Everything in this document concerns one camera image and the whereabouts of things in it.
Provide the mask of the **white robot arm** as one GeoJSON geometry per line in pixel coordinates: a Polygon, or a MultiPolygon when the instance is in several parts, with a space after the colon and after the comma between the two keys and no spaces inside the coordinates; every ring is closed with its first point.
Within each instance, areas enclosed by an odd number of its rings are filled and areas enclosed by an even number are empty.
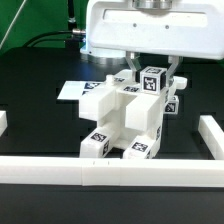
{"type": "Polygon", "coordinates": [[[132,70],[139,53],[166,55],[169,76],[185,57],[221,60],[224,0],[89,0],[81,53],[132,70]]]}

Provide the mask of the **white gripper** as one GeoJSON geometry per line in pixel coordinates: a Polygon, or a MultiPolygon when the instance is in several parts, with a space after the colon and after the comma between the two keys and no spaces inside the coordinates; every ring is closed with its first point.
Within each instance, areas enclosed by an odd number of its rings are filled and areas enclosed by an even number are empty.
{"type": "Polygon", "coordinates": [[[87,52],[98,57],[126,53],[132,80],[140,69],[138,53],[168,55],[167,87],[182,57],[224,58],[224,0],[165,1],[171,3],[167,9],[142,7],[141,0],[89,0],[87,52]]]}

